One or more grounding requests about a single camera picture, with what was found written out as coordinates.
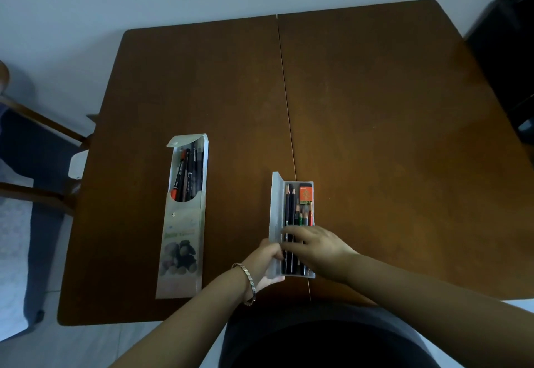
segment wooden chair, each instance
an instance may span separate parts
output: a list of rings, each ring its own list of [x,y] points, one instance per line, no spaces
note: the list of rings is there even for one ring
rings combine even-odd
[[[82,144],[80,146],[80,150],[86,150],[89,148],[90,138],[79,135],[76,132],[65,128],[59,123],[56,123],[47,117],[38,114],[30,108],[27,108],[4,95],[4,91],[8,87],[9,80],[9,70],[5,64],[0,61],[0,103],[6,105],[8,108],[30,119],[31,121],[52,128],[63,135],[77,140]],[[0,182],[0,196],[21,199],[23,201],[44,203],[58,208],[64,211],[66,214],[73,215],[74,208],[76,207],[76,185],[79,185],[79,181],[71,180],[66,186],[65,193],[59,194],[57,192],[46,191],[44,189],[29,188],[16,184],[8,184],[7,182]]]

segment hand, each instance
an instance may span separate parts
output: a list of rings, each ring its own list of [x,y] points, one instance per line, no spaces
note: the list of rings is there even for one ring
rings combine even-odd
[[[283,250],[295,254],[312,271],[335,282],[346,283],[347,270],[353,255],[348,244],[319,226],[286,226],[282,234],[292,234],[303,243],[280,243]]]
[[[269,239],[263,239],[259,244],[259,247],[250,253],[250,256],[244,259],[243,265],[250,272],[250,276],[252,277],[252,281],[256,287],[256,292],[264,289],[270,284],[284,280],[284,276],[275,277],[273,279],[268,279],[265,277],[267,267],[273,258],[277,258],[282,261],[284,260],[284,254],[280,248],[280,243],[270,243]],[[247,290],[244,295],[244,300],[248,301],[252,298],[252,288],[250,287],[250,283],[247,278],[246,281]]]

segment tile floor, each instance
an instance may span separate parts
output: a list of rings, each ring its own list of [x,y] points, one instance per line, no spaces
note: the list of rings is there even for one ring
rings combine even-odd
[[[77,327],[64,327],[58,324],[61,277],[71,225],[72,218],[65,216],[50,273],[44,304],[44,321],[31,333],[0,342],[0,366],[3,368],[73,366],[105,368],[160,324],[160,322],[146,322]],[[509,303],[534,312],[534,300]],[[201,368],[217,367],[223,337],[224,330],[211,347]],[[430,341],[425,338],[423,340],[442,368],[461,367]]]

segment wooden table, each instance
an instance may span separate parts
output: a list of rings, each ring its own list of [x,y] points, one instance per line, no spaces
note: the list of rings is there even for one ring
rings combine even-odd
[[[317,223],[361,253],[534,297],[534,173],[457,30],[426,0],[127,31],[84,172],[61,324],[161,320],[184,303],[155,299],[165,145],[202,132],[204,285],[267,236],[280,171],[315,182]],[[361,300],[293,278],[259,303],[310,298]]]

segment printed fruit design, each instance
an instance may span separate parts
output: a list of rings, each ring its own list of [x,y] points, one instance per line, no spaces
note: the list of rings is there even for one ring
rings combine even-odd
[[[198,269],[197,259],[194,257],[196,253],[189,240],[167,244],[160,259],[159,275],[185,275],[188,271],[195,272]]]

